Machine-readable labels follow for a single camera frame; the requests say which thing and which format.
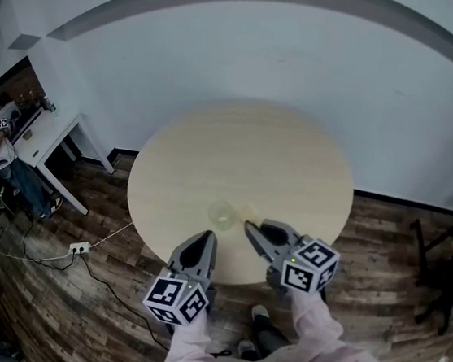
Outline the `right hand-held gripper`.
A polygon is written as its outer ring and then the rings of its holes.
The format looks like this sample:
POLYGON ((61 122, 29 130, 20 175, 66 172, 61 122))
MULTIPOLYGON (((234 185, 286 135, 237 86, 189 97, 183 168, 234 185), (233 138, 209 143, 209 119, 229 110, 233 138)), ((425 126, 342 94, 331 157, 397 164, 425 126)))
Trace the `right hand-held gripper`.
POLYGON ((244 223, 244 233, 256 253, 268 261, 268 284, 282 294, 288 290, 320 292, 335 276, 340 254, 326 242, 308 235, 299 237, 291 226, 264 219, 260 226, 244 223))

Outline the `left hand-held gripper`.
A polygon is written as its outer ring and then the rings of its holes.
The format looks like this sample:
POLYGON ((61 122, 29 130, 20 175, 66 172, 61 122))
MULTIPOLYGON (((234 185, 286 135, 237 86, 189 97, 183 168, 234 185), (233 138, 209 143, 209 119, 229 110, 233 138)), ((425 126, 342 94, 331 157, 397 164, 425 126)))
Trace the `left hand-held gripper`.
POLYGON ((211 312, 216 297, 211 282, 216 252, 214 232, 197 233, 173 250, 172 266, 162 268, 153 281, 143 305, 170 334, 177 326, 191 325, 201 312, 211 312))

